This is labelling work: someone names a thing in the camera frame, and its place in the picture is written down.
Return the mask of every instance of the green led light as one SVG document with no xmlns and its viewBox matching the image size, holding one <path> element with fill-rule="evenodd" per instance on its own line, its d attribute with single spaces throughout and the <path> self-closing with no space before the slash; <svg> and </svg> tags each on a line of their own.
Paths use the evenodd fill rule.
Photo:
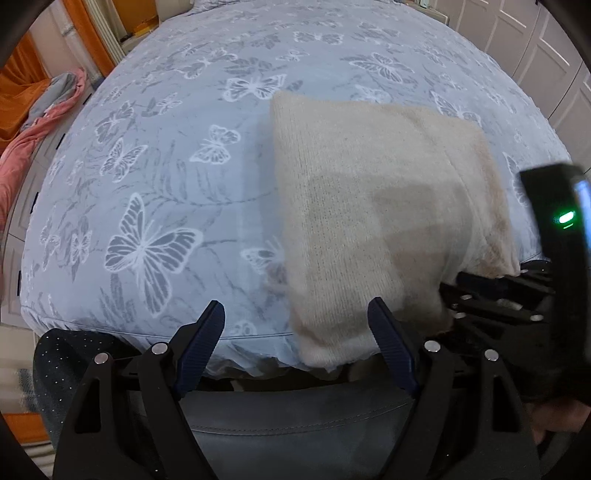
<svg viewBox="0 0 591 480">
<path fill-rule="evenodd" d="M 574 218 L 574 212 L 571 210 L 570 212 L 566 212 L 564 215 L 558 217 L 559 223 L 567 223 L 570 222 Z"/>
</svg>

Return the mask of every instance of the butterfly print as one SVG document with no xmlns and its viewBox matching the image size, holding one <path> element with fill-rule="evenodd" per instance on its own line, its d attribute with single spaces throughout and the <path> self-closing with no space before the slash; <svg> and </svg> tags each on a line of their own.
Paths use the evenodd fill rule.
<svg viewBox="0 0 591 480">
<path fill-rule="evenodd" d="M 91 238 L 92 230 L 88 230 L 84 234 L 81 233 L 80 236 L 76 232 L 72 234 L 70 241 L 70 263 L 72 265 L 76 262 L 85 263 L 88 260 Z"/>
<path fill-rule="evenodd" d="M 260 77 L 249 82 L 243 79 L 228 79 L 226 90 L 222 98 L 227 102 L 237 102 L 242 97 L 253 94 L 260 100 L 269 100 L 273 94 L 280 90 L 285 82 L 286 74 L 273 75 L 272 77 L 261 79 Z"/>
<path fill-rule="evenodd" d="M 187 43 L 176 53 L 180 53 L 182 57 L 188 57 L 189 55 L 196 54 L 199 50 L 201 50 L 205 45 L 208 45 L 209 43 L 210 42 L 200 43 L 199 45 L 195 46 L 191 45 L 190 43 Z"/>
<path fill-rule="evenodd" d="M 309 41 L 323 41 L 328 45 L 341 45 L 343 43 L 344 36 L 340 33 L 307 33 L 307 32 L 294 32 L 294 40 L 296 42 L 309 42 Z"/>
<path fill-rule="evenodd" d="M 83 165 L 84 165 L 84 162 L 80 159 L 78 159 L 74 162 L 74 166 L 72 167 L 72 171 L 70 172 L 70 174 L 68 175 L 68 178 L 66 179 L 66 183 L 68 185 L 72 185 L 74 183 L 74 180 L 76 179 L 76 175 L 78 174 L 78 172 L 80 171 L 80 169 L 82 168 Z"/>
<path fill-rule="evenodd" d="M 282 61 L 300 61 L 300 57 L 305 57 L 308 55 L 310 54 L 306 53 L 305 51 L 290 50 L 287 55 L 281 55 L 279 57 L 276 57 L 275 59 Z"/>
<path fill-rule="evenodd" d="M 107 159 L 100 168 L 101 176 L 113 172 L 113 183 L 119 183 L 129 173 L 129 169 L 135 164 L 138 157 L 147 150 L 148 145 L 140 145 L 124 153 L 123 137 L 115 142 L 107 155 Z"/>
<path fill-rule="evenodd" d="M 398 30 L 376 27 L 375 25 L 367 22 L 361 22 L 358 26 L 361 30 L 363 30 L 363 35 L 368 38 L 381 38 L 383 40 L 389 40 L 389 37 L 396 38 L 400 35 Z"/>
<path fill-rule="evenodd" d="M 107 118 L 101 120 L 95 129 L 95 133 L 97 136 L 98 143 L 103 143 L 107 137 L 111 129 L 118 123 L 130 119 L 134 114 L 134 108 L 129 104 L 129 102 L 125 102 L 123 105 L 119 107 L 119 109 L 115 112 L 112 112 Z"/>
<path fill-rule="evenodd" d="M 66 159 L 65 155 L 62 155 L 61 157 L 58 157 L 58 158 L 54 158 L 53 162 L 51 163 L 51 166 L 49 167 L 49 171 L 47 172 L 47 178 L 49 178 L 49 185 L 52 184 L 53 179 L 56 178 L 56 175 L 61 170 L 61 168 L 64 166 L 65 159 Z"/>
<path fill-rule="evenodd" d="M 154 57 L 153 59 L 148 59 L 148 60 L 144 60 L 142 63 L 140 63 L 139 65 L 137 65 L 137 68 L 139 69 L 144 69 L 150 65 L 153 65 L 154 63 L 156 63 L 157 61 L 159 61 L 160 57 Z"/>
<path fill-rule="evenodd" d="M 454 82 L 454 80 L 447 74 L 447 73 L 440 73 L 439 78 L 443 80 L 443 83 L 455 90 L 466 90 L 462 85 L 459 83 Z"/>
<path fill-rule="evenodd" d="M 372 102 L 372 103 L 390 103 L 392 96 L 381 89 L 373 89 L 362 85 L 355 85 L 359 93 L 353 96 L 354 100 Z"/>
<path fill-rule="evenodd" d="M 119 87 L 113 88 L 109 92 L 109 94 L 105 97 L 102 104 L 106 105 L 107 103 L 114 102 L 115 100 L 117 100 L 117 98 L 119 98 L 121 96 L 122 93 L 123 93 L 123 89 L 120 89 Z"/>
<path fill-rule="evenodd" d="M 451 61 L 450 58 L 445 56 L 438 49 L 436 49 L 430 45 L 427 45 L 427 44 L 423 44 L 422 48 L 415 48 L 414 51 L 417 53 L 420 53 L 421 55 L 426 56 L 433 63 L 436 63 L 439 66 L 444 67 L 444 68 L 446 68 L 446 65 L 443 63 L 443 61 L 441 59 L 443 58 L 443 59 Z"/>
<path fill-rule="evenodd" d="M 356 57 L 356 59 L 351 60 L 349 64 L 367 70 L 371 73 L 377 73 L 385 79 L 395 83 L 404 82 L 398 73 L 399 70 L 414 73 L 413 70 L 398 62 L 396 59 L 389 59 L 388 57 L 384 57 L 383 55 L 375 52 L 372 53 L 371 57 Z"/>
<path fill-rule="evenodd" d="M 272 49 L 275 45 L 280 43 L 279 35 L 272 33 L 271 35 L 265 35 L 251 43 L 253 47 L 265 47 L 267 50 Z"/>
<path fill-rule="evenodd" d="M 266 248 L 246 248 L 240 252 L 240 256 L 257 274 L 265 276 L 267 286 L 282 291 L 287 285 L 285 252 L 277 238 L 266 244 Z"/>
<path fill-rule="evenodd" d="M 511 173 L 511 187 L 513 188 L 513 192 L 515 192 L 515 198 L 520 204 L 529 205 L 527 194 L 525 193 L 523 184 L 519 179 L 519 167 L 517 166 L 517 162 L 515 162 L 513 157 L 511 157 L 509 154 L 503 152 L 503 155 L 505 156 L 507 167 Z"/>
<path fill-rule="evenodd" d="M 450 102 L 445 100 L 445 98 L 443 98 L 441 95 L 438 95 L 436 92 L 433 92 L 432 90 L 429 92 L 429 94 L 431 95 L 431 98 L 433 98 L 433 100 L 435 101 L 435 104 L 437 105 L 437 110 L 439 110 L 440 114 L 447 115 L 452 118 L 463 118 L 464 120 L 469 120 L 482 127 L 480 115 L 477 115 L 474 112 L 468 112 L 456 105 L 452 105 Z"/>
<path fill-rule="evenodd" d="M 228 328 L 228 331 L 224 331 L 225 339 L 231 337 L 242 338 L 250 335 L 256 335 L 256 326 L 248 320 L 238 320 L 234 325 Z"/>
<path fill-rule="evenodd" d="M 206 59 L 201 59 L 200 61 L 197 61 L 192 65 L 180 67 L 175 70 L 179 73 L 182 73 L 183 77 L 185 77 L 187 80 L 194 80 L 197 77 L 199 77 L 199 75 L 201 75 L 201 72 L 210 64 L 210 61 Z"/>
<path fill-rule="evenodd" d="M 157 317 L 172 297 L 167 273 L 183 271 L 189 256 L 203 241 L 199 230 L 176 228 L 164 234 L 151 232 L 146 225 L 145 208 L 138 193 L 131 194 L 129 205 L 119 223 L 121 234 L 109 241 L 105 269 L 116 273 L 129 268 L 139 288 L 139 296 L 152 317 Z"/>
<path fill-rule="evenodd" d="M 166 98 L 163 98 L 162 100 L 159 100 L 156 103 L 156 107 L 160 108 L 160 111 L 158 112 L 159 115 L 168 112 L 168 110 L 170 110 L 171 108 L 175 108 L 176 106 L 181 105 L 182 101 L 175 100 L 176 96 L 176 92 L 171 93 Z"/>
<path fill-rule="evenodd" d="M 216 50 L 211 52 L 207 58 L 204 57 L 202 59 L 198 59 L 198 61 L 189 66 L 180 67 L 175 70 L 177 72 L 182 73 L 187 80 L 194 80 L 197 77 L 199 77 L 203 70 L 207 68 L 207 66 L 211 65 L 213 62 L 234 61 L 237 58 L 237 55 L 233 53 L 228 53 L 224 48 L 217 48 Z"/>
<path fill-rule="evenodd" d="M 240 133 L 236 130 L 212 125 L 209 127 L 209 138 L 203 140 L 201 148 L 189 158 L 189 161 L 223 165 L 231 158 L 226 146 L 239 141 Z"/>
<path fill-rule="evenodd" d="M 156 76 L 152 73 L 146 73 L 144 74 L 142 77 L 140 77 L 137 80 L 134 80 L 134 83 L 136 83 L 137 85 L 140 86 L 148 86 L 150 83 L 154 83 L 156 80 Z"/>
<path fill-rule="evenodd" d="M 53 215 L 55 210 L 56 207 L 54 206 L 50 216 L 47 218 L 45 226 L 41 230 L 41 235 L 39 236 L 39 243 L 45 247 L 43 263 L 41 265 L 43 271 L 47 269 L 47 265 L 49 264 L 50 258 L 53 256 L 54 253 L 56 253 L 57 249 L 59 249 L 61 245 L 61 238 L 51 233 L 51 230 L 53 228 Z"/>
</svg>

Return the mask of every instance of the person's hand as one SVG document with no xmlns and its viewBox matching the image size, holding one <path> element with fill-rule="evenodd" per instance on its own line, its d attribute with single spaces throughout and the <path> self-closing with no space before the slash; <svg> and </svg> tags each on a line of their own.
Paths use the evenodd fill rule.
<svg viewBox="0 0 591 480">
<path fill-rule="evenodd" d="M 530 415 L 531 431 L 536 445 L 546 432 L 578 432 L 591 412 L 591 407 L 573 398 L 556 398 L 542 404 L 526 404 Z"/>
</svg>

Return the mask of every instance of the pillow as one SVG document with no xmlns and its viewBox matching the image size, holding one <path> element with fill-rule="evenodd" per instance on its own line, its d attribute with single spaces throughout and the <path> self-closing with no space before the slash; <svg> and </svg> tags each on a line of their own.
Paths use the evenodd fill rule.
<svg viewBox="0 0 591 480">
<path fill-rule="evenodd" d="M 440 282 L 462 270 L 518 274 L 505 193 L 476 124 L 289 92 L 275 94 L 271 113 L 290 322 L 307 365 L 377 353 L 374 297 L 433 335 L 451 325 Z"/>
</svg>

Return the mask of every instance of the bed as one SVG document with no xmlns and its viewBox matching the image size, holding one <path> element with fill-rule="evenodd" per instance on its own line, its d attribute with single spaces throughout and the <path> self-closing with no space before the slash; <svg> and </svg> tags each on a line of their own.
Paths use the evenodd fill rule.
<svg viewBox="0 0 591 480">
<path fill-rule="evenodd" d="M 27 232 L 22 314 L 51 328 L 169 339 L 211 299 L 207 373 L 305 368 L 285 296 L 269 100 L 426 105 L 480 125 L 521 261 L 540 253 L 517 173 L 568 160 L 532 100 L 443 24 L 377 0 L 254 0 L 164 22 L 75 120 Z"/>
</svg>

